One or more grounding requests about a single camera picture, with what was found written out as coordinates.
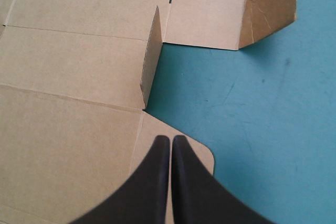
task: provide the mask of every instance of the blue floor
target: blue floor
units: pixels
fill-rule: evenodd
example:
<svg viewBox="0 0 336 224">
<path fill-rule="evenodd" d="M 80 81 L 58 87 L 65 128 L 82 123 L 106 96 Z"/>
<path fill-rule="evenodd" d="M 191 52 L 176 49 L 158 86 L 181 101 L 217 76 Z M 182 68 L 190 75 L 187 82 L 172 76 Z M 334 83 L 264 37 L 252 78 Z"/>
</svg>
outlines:
<svg viewBox="0 0 336 224">
<path fill-rule="evenodd" d="M 147 111 L 207 145 L 215 177 L 277 223 L 336 223 L 336 0 L 240 51 L 164 45 Z"/>
</svg>

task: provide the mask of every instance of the floor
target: floor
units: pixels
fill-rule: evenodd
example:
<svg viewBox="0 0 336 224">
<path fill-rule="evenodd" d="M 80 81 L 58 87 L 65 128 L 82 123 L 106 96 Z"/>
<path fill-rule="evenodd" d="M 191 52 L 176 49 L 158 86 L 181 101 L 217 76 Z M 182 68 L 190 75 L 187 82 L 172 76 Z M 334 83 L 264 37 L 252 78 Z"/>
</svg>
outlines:
<svg viewBox="0 0 336 224">
<path fill-rule="evenodd" d="M 147 111 L 207 145 L 276 223 L 336 223 L 336 0 L 240 51 L 164 45 Z"/>
</svg>

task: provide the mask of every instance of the scuff mark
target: scuff mark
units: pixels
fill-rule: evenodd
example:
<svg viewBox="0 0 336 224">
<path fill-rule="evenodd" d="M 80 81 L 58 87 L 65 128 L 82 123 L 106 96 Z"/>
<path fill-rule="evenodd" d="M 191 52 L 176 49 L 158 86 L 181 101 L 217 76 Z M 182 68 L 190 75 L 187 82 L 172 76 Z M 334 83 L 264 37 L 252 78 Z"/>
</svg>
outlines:
<svg viewBox="0 0 336 224">
<path fill-rule="evenodd" d="M 215 107 L 218 107 L 218 106 L 223 106 L 225 104 L 226 100 L 228 99 L 228 97 L 230 96 L 230 94 L 232 92 L 232 89 L 235 87 L 235 84 L 236 84 L 236 80 L 232 83 L 231 88 L 230 88 L 229 92 L 227 92 L 227 94 L 226 94 L 223 102 L 221 102 L 220 104 L 217 104 L 217 105 L 213 105 L 210 108 L 215 108 Z"/>
</svg>

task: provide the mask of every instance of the flattened cardboard box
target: flattened cardboard box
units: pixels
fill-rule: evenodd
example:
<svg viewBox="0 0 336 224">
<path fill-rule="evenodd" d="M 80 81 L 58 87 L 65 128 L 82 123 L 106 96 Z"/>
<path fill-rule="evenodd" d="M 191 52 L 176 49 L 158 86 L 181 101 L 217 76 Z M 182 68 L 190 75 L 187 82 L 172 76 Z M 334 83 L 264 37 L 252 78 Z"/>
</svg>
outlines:
<svg viewBox="0 0 336 224">
<path fill-rule="evenodd" d="M 18 0 L 9 24 L 146 39 L 141 23 L 158 5 L 164 42 L 237 50 L 296 19 L 296 0 L 169 1 Z"/>
<path fill-rule="evenodd" d="M 245 13 L 246 1 L 4 2 L 0 222 L 67 223 L 116 190 L 156 135 L 179 134 L 142 111 L 162 46 L 161 31 L 167 42 L 237 49 L 244 24 L 251 27 L 255 17 Z M 263 34 L 254 32 L 252 42 L 284 25 L 275 17 L 277 25 L 265 32 L 265 24 L 256 20 Z M 212 171 L 211 152 L 190 141 Z M 167 223 L 173 223 L 170 197 Z"/>
</svg>

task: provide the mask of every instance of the crease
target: crease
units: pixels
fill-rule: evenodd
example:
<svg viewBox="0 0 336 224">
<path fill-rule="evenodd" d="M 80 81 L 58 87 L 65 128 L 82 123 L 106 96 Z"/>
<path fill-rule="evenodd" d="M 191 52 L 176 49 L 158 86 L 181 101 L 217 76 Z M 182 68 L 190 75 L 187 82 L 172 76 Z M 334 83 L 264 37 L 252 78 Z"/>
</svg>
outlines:
<svg viewBox="0 0 336 224">
<path fill-rule="evenodd" d="M 116 38 L 116 39 L 132 39 L 132 40 L 145 41 L 145 42 L 148 41 L 148 40 L 145 40 L 145 39 L 127 38 L 127 37 L 119 37 L 119 36 L 98 35 L 98 34 L 90 34 L 90 33 L 78 33 L 76 31 L 63 31 L 63 30 L 55 30 L 55 29 L 34 28 L 34 27 L 26 27 L 26 26 L 14 26 L 14 25 L 7 25 L 7 26 L 8 27 L 15 27 L 15 28 L 41 30 L 41 31 L 55 31 L 55 32 L 58 32 L 58 33 L 67 33 L 67 34 L 80 34 L 80 35 L 89 35 L 89 36 Z"/>
<path fill-rule="evenodd" d="M 19 88 L 19 87 L 16 87 L 16 86 L 9 85 L 9 84 L 0 83 L 0 88 L 1 87 L 16 90 L 16 91 L 20 91 L 20 92 L 23 92 L 23 93 L 44 94 L 44 95 L 48 95 L 48 96 L 51 96 L 51 97 L 54 97 L 54 98 L 59 98 L 61 100 L 82 102 L 82 103 L 85 103 L 85 104 L 106 107 L 106 108 L 110 108 L 110 109 L 113 109 L 113 110 L 121 110 L 121 111 L 126 111 L 126 112 L 133 112 L 133 113 L 135 112 L 135 113 L 139 113 L 139 114 L 142 112 L 141 109 L 134 108 L 134 107 L 113 105 L 113 104 L 108 104 L 108 103 L 103 103 L 103 102 L 95 102 L 95 101 L 84 100 L 84 99 L 81 99 L 81 98 L 74 98 L 74 97 L 61 95 L 61 94 L 52 94 L 52 93 L 47 93 L 47 92 L 42 92 L 42 91 L 37 91 L 37 90 L 23 89 L 23 88 Z"/>
<path fill-rule="evenodd" d="M 144 119 L 144 112 L 141 113 L 141 116 L 140 116 L 140 119 L 139 119 L 138 130 L 136 131 L 136 138 L 135 138 L 135 142 L 134 142 L 134 147 L 133 147 L 132 156 L 131 156 L 132 158 L 131 158 L 131 163 L 130 163 L 130 167 L 129 167 L 129 175 L 131 175 L 131 173 L 132 173 L 132 165 L 133 165 L 133 162 L 134 162 L 134 153 L 135 153 L 136 146 L 137 146 L 139 138 L 140 138 L 140 134 L 142 132 L 143 119 Z"/>
<path fill-rule="evenodd" d="M 8 207 L 8 208 L 10 208 L 10 209 L 12 209 L 12 210 L 14 210 L 14 211 L 21 212 L 21 213 L 23 213 L 23 214 L 33 216 L 33 217 L 35 217 L 35 218 L 38 218 L 38 219 L 40 219 L 40 220 L 46 221 L 46 222 L 51 223 L 51 224 L 59 224 L 59 223 L 57 223 L 57 222 L 53 222 L 53 221 L 50 221 L 50 220 L 46 220 L 46 219 L 44 219 L 44 218 L 42 218 L 42 217 L 40 217 L 40 216 L 38 216 L 38 215 L 31 214 L 31 213 L 29 213 L 29 212 L 23 211 L 23 210 L 21 210 L 21 209 L 15 208 L 15 207 L 11 207 L 11 206 L 5 205 L 5 204 L 3 204 L 3 203 L 0 203 L 0 205 L 1 205 L 1 206 L 4 206 L 4 207 Z"/>
<path fill-rule="evenodd" d="M 261 10 L 261 9 L 260 9 L 260 7 L 259 7 L 258 3 L 255 3 L 255 5 L 256 5 L 256 7 L 257 7 L 258 11 L 260 11 L 260 12 L 261 12 L 261 14 L 264 16 L 264 19 L 265 19 L 265 21 L 266 21 L 266 24 L 267 24 L 268 28 L 269 28 L 269 29 L 272 31 L 272 28 L 271 28 L 271 26 L 270 26 L 270 24 L 269 24 L 269 22 L 268 22 L 268 19 L 267 19 L 266 13 L 265 13 L 263 10 Z"/>
</svg>

